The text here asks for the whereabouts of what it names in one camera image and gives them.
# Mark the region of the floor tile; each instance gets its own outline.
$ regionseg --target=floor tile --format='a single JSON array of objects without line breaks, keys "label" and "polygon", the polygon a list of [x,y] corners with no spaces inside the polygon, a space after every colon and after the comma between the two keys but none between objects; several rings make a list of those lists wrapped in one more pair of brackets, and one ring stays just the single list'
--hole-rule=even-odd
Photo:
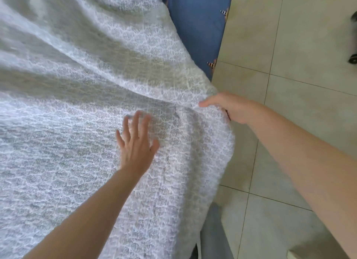
[{"label": "floor tile", "polygon": [[355,11],[356,0],[283,0],[271,74],[357,95]]},{"label": "floor tile", "polygon": [[[265,104],[305,130],[357,157],[357,97],[270,76]],[[266,149],[259,145],[250,192],[310,208]]]},{"label": "floor tile", "polygon": [[250,193],[310,209],[289,176],[281,171],[261,143],[258,144]]},{"label": "floor tile", "polygon": [[214,201],[222,207],[222,225],[234,258],[237,258],[241,241],[248,194],[219,186]]},{"label": "floor tile", "polygon": [[282,0],[232,0],[218,60],[269,73]]},{"label": "floor tile", "polygon": [[249,194],[238,259],[347,259],[314,212]]},{"label": "floor tile", "polygon": [[[230,91],[264,103],[268,74],[217,62],[212,84],[219,91]],[[232,122],[236,145],[221,184],[249,191],[258,139],[245,125]]]}]

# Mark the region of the forearm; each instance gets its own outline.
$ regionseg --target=forearm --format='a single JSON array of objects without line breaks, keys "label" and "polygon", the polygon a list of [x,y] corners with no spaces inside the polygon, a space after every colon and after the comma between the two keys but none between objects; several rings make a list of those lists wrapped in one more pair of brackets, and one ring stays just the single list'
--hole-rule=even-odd
[{"label": "forearm", "polygon": [[246,119],[345,251],[356,258],[357,162],[261,104],[252,103]]},{"label": "forearm", "polygon": [[123,168],[24,258],[97,258],[140,177]]}]

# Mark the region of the gray pants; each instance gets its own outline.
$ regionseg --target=gray pants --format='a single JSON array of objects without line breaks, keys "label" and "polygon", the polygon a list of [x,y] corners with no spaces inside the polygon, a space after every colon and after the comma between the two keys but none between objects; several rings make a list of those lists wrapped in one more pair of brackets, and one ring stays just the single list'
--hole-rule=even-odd
[{"label": "gray pants", "polygon": [[[201,230],[202,259],[234,259],[221,223],[220,207],[212,203]],[[198,258],[197,246],[190,259]]]}]

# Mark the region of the finger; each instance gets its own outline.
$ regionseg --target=finger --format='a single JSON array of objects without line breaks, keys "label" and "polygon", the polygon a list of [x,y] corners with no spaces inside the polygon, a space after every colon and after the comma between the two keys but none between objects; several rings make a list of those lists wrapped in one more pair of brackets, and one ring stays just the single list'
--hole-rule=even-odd
[{"label": "finger", "polygon": [[118,145],[119,145],[119,148],[120,148],[120,149],[123,149],[123,148],[125,147],[125,142],[124,142],[124,140],[121,138],[121,135],[120,135],[120,132],[119,132],[118,129],[115,131],[115,137],[116,137],[116,141],[117,141],[117,143],[118,143]]},{"label": "finger", "polygon": [[206,98],[206,100],[199,102],[199,107],[208,107],[213,104],[220,104],[219,99],[220,99],[220,97],[218,95],[212,95],[212,96]]},{"label": "finger", "polygon": [[152,153],[152,157],[156,154],[157,150],[160,148],[160,143],[158,139],[154,139],[152,142],[152,146],[150,147],[150,152]]},{"label": "finger", "polygon": [[131,136],[133,138],[138,138],[138,132],[139,132],[139,117],[140,117],[140,113],[141,111],[138,110],[137,112],[135,112],[134,117],[133,117],[133,121],[131,123]]},{"label": "finger", "polygon": [[148,130],[149,130],[150,120],[151,120],[151,116],[149,114],[145,115],[140,126],[140,138],[149,139]]},{"label": "finger", "polygon": [[125,144],[128,144],[130,141],[130,131],[129,131],[129,117],[125,116],[123,120],[123,138]]}]

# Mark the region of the blue mattress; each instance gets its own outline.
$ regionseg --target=blue mattress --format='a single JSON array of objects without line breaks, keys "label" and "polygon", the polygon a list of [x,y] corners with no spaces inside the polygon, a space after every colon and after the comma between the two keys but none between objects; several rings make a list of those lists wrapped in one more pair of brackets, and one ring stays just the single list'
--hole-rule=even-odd
[{"label": "blue mattress", "polygon": [[163,0],[196,65],[212,80],[231,0]]}]

